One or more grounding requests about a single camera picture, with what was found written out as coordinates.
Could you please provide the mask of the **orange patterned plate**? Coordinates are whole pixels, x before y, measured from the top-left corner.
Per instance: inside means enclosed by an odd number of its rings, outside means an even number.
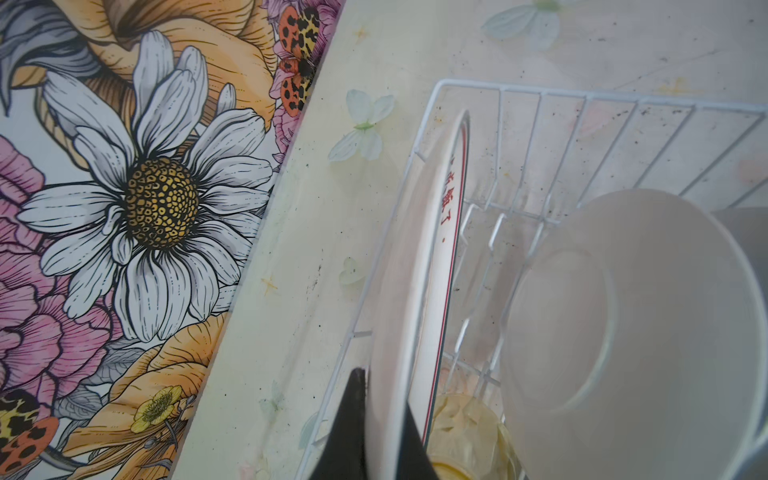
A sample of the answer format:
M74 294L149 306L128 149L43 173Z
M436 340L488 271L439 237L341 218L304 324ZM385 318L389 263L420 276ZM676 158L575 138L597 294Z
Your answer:
M364 445L371 479L397 476L406 425L429 436L465 193L470 117L416 153L388 232L371 307Z

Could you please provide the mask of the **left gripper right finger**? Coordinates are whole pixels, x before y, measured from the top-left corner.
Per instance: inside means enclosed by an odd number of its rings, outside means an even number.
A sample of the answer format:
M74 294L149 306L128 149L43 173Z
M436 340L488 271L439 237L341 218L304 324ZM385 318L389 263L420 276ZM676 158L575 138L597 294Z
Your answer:
M396 479L439 479L424 448L409 405L404 415Z

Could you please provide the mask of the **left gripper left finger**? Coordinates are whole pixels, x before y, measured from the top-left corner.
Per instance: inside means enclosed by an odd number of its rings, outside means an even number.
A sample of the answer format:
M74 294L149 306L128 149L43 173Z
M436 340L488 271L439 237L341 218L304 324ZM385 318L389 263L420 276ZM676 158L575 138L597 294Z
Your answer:
M367 478L365 406L365 370L355 368L350 372L328 440L310 476L311 480Z

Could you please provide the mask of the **teal rimmed white plate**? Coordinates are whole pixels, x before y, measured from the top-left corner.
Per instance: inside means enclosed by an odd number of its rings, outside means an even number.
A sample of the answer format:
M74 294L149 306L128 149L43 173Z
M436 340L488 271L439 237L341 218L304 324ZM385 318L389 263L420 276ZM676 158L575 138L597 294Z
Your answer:
M710 213L662 191L610 193L538 245L500 372L532 479L734 479L767 397L762 288Z

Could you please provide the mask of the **yellow plastic cup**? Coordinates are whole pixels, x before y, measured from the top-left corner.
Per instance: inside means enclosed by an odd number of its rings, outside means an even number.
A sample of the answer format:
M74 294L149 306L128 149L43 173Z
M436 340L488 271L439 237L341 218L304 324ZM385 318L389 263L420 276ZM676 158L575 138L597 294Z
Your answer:
M440 479L518 479L523 472L500 417L467 395L437 398L427 455Z

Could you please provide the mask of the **red green rimmed plate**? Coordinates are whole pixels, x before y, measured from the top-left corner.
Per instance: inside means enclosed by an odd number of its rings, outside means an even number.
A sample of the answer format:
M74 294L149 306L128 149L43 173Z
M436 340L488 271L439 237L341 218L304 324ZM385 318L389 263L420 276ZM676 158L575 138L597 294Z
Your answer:
M724 209L714 217L725 226L744 251L767 301L768 211L766 207Z

